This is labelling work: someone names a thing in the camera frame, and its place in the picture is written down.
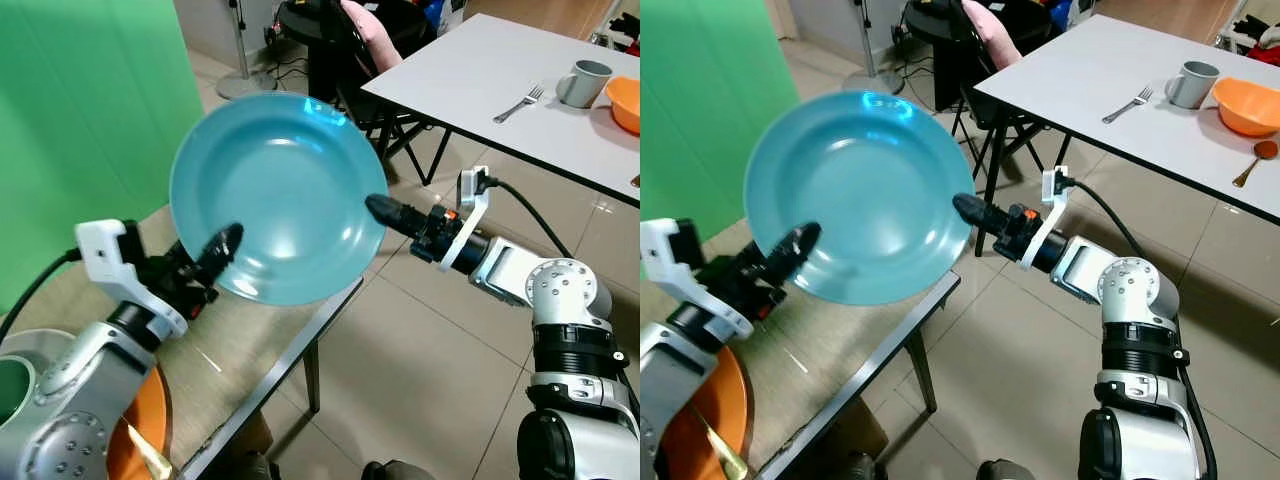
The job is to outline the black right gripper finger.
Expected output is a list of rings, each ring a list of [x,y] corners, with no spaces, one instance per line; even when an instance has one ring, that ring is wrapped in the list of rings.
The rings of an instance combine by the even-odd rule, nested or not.
[[[995,236],[1009,233],[1009,212],[975,195],[956,193],[952,197],[952,206],[965,223],[980,232]]]
[[[417,239],[428,229],[428,215],[388,195],[367,195],[364,205],[379,224],[411,239]]]

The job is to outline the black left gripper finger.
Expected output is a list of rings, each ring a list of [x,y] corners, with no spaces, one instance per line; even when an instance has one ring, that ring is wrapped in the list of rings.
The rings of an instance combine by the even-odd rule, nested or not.
[[[244,234],[244,228],[239,223],[232,223],[221,228],[204,246],[204,250],[195,260],[195,282],[206,291],[214,288],[218,278],[234,261]]]
[[[767,255],[767,283],[781,288],[806,262],[815,248],[822,228],[817,221],[788,230]]]

